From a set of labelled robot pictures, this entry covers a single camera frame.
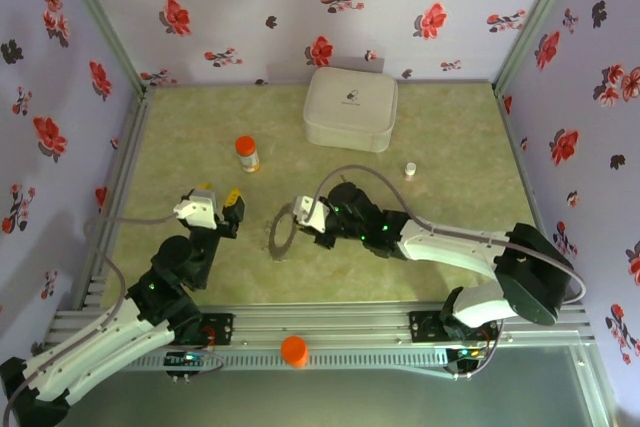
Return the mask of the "aluminium table edge rail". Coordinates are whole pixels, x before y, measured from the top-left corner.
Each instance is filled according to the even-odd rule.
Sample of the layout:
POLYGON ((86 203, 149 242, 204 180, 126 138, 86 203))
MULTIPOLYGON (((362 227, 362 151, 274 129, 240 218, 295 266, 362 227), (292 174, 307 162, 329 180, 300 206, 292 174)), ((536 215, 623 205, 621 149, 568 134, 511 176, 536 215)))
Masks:
POLYGON ((142 93, 134 97, 119 139, 113 167, 107 183, 107 195, 102 210, 95 220, 87 224, 88 251, 85 264, 73 289, 71 306, 73 310, 84 308, 99 309, 100 301, 88 301, 90 287, 94 279, 98 280, 100 296, 105 289, 106 278, 110 270, 103 254, 113 251, 117 226, 115 221, 107 221, 106 217, 122 215, 130 188, 130 181, 135 168, 139 145, 144 133, 146 117, 150 103, 153 101, 154 88, 143 87, 142 93))
POLYGON ((506 97, 491 90, 500 127, 492 140, 490 164, 491 206, 488 216, 494 230, 504 232, 508 242, 536 250, 546 257, 565 261, 553 239, 547 236, 537 212, 536 199, 524 167, 524 152, 516 145, 508 120, 506 97))

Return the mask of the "orange round cap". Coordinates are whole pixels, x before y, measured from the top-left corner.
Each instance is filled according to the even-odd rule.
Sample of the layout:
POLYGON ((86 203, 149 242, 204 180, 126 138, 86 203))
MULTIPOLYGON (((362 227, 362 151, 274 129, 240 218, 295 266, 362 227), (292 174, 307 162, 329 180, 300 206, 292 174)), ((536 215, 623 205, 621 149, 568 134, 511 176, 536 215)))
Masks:
POLYGON ((308 345, 299 336, 285 338, 280 347, 280 354, 285 363, 293 368, 303 368, 309 360, 308 345))

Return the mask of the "wide aluminium base rail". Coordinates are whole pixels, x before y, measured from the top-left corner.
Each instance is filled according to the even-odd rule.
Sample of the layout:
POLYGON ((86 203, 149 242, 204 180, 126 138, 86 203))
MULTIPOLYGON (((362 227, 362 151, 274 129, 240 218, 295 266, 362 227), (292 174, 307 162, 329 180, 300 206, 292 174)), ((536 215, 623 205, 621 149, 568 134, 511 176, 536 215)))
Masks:
MULTIPOLYGON (((207 306, 203 313, 233 316, 231 350, 274 349, 289 335, 327 349, 408 348, 413 311, 436 311, 439 304, 419 302, 318 303, 207 306)), ((553 326, 519 317, 504 321, 501 346, 564 346, 593 343, 595 336, 580 305, 563 308, 553 326)))

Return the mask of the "metal chain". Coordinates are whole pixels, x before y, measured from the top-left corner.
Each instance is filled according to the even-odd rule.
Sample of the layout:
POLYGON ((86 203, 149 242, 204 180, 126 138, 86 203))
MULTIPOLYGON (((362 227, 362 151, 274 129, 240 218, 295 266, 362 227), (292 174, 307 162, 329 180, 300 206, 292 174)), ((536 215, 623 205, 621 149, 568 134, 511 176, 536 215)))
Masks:
POLYGON ((275 215, 273 221, 271 222, 271 226, 268 234, 268 252, 273 261, 282 261, 285 259, 289 249, 291 248, 293 241, 298 232, 298 227, 295 222, 295 216, 293 214, 293 204, 287 203, 283 205, 278 213, 275 215), (283 242, 279 243, 277 241, 277 231, 280 224, 285 220, 289 219, 290 226, 288 229, 287 237, 283 242))

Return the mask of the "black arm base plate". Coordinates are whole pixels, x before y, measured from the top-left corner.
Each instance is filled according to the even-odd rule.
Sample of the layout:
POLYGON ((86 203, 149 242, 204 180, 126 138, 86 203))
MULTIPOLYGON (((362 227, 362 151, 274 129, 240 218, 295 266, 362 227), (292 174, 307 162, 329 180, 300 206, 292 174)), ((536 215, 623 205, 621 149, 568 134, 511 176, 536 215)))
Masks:
POLYGON ((411 311, 408 319, 413 343, 444 343, 450 340, 438 311, 411 311))
POLYGON ((228 346, 231 343, 235 316, 231 313, 202 315, 195 343, 203 347, 228 346))

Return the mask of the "small circuit board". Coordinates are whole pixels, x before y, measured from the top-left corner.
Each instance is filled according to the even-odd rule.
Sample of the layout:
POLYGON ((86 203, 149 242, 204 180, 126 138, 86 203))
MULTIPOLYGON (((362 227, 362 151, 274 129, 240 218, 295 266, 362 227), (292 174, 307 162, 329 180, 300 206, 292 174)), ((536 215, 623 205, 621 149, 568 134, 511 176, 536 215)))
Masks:
POLYGON ((484 360, 488 350, 486 348, 448 348, 446 350, 449 362, 473 361, 479 362, 484 360))
POLYGON ((163 365, 171 368, 203 368, 205 359, 197 354, 169 352, 164 356, 163 365))

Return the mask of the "orange capped pill bottle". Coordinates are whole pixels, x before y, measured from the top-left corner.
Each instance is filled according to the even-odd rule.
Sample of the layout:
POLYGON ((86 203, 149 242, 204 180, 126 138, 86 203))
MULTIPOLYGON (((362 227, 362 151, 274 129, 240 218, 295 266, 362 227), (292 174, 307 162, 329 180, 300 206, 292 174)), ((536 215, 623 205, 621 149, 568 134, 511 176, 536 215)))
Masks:
POLYGON ((245 172, 259 170, 260 160, 255 140, 251 136, 240 136, 235 140, 235 150, 245 172))

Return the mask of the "white fabric zip pouch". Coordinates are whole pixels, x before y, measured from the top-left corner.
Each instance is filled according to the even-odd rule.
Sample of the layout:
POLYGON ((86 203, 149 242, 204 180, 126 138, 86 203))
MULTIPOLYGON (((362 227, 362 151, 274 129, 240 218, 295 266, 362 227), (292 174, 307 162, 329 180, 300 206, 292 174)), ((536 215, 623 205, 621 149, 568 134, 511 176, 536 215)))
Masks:
POLYGON ((390 144, 398 84, 383 73, 321 67, 303 108, 306 139, 319 146, 379 153, 390 144))

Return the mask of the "aluminium frame post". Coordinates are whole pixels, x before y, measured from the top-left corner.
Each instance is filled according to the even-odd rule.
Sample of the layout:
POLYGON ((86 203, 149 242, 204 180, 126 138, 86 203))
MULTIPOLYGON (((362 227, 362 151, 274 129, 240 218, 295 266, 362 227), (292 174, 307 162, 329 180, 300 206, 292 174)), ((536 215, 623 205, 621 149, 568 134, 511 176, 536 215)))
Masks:
POLYGON ((120 68, 126 74, 135 95, 139 99, 143 99, 147 88, 143 86, 142 81, 136 73, 133 63, 126 52, 124 44, 121 42, 107 12, 104 10, 100 0, 80 0, 83 7, 90 18, 94 21, 97 29, 103 37, 107 47, 116 57, 120 68))
POLYGON ((527 20, 492 84, 496 96, 503 95, 533 46, 556 0, 535 0, 527 20))

